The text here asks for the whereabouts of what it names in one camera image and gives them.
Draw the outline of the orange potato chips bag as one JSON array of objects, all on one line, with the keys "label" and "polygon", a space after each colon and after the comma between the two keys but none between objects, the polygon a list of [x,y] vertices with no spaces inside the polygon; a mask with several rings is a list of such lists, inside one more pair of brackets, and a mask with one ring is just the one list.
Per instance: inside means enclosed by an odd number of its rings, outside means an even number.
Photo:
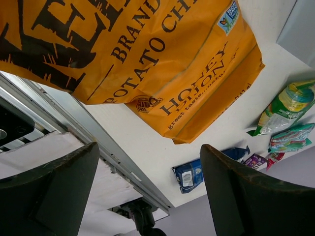
[{"label": "orange potato chips bag", "polygon": [[3,0],[0,68],[193,142],[264,68],[236,0]]}]

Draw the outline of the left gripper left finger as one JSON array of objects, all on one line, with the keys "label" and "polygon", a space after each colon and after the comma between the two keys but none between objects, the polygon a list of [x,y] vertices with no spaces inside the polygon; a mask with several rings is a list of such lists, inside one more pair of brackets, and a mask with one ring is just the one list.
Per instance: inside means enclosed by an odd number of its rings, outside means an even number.
[{"label": "left gripper left finger", "polygon": [[96,142],[0,181],[2,236],[78,235],[99,161]]}]

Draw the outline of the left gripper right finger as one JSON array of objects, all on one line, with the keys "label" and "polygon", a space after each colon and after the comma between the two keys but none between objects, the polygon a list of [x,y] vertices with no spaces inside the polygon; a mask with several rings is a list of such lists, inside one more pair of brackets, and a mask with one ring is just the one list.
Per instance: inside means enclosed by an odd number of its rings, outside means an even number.
[{"label": "left gripper right finger", "polygon": [[208,144],[200,160],[218,236],[315,234],[314,188],[268,176]]}]

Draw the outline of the green snack bag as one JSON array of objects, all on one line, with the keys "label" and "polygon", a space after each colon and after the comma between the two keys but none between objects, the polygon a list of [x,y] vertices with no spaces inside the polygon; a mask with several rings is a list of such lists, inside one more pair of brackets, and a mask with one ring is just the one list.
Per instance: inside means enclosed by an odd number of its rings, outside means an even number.
[{"label": "green snack bag", "polygon": [[270,135],[290,128],[315,104],[315,81],[287,85],[262,112],[252,137]]}]

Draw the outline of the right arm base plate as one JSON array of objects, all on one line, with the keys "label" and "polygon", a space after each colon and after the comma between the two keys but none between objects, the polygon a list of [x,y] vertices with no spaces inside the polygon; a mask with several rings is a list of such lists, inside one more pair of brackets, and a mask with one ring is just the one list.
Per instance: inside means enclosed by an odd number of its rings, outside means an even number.
[{"label": "right arm base plate", "polygon": [[157,209],[155,205],[142,197],[109,210],[127,219],[132,219],[141,236],[166,236],[163,230],[155,228],[156,221],[153,212]]}]

